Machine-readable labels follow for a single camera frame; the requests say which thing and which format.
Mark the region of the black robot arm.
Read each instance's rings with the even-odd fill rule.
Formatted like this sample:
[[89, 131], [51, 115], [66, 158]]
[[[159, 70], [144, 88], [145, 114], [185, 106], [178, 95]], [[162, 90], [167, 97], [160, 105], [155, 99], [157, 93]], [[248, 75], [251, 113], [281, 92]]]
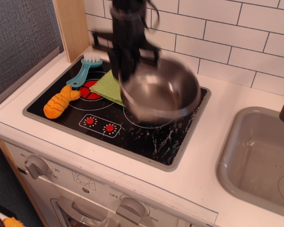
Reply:
[[135, 73], [140, 61], [158, 65], [159, 49], [149, 43], [144, 34], [148, 29], [147, 3], [158, 10], [150, 0], [112, 1], [113, 32], [92, 33], [93, 47], [107, 52], [113, 76], [123, 82]]

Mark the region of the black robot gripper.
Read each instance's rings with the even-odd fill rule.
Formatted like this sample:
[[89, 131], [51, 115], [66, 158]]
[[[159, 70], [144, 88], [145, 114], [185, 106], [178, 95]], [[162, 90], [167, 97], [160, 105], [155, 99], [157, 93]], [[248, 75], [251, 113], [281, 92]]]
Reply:
[[114, 77], [127, 81], [135, 72], [140, 61], [150, 65], [158, 65], [159, 49], [150, 44], [145, 37], [147, 27], [145, 14], [114, 14], [113, 31], [92, 33], [93, 47], [106, 51]]

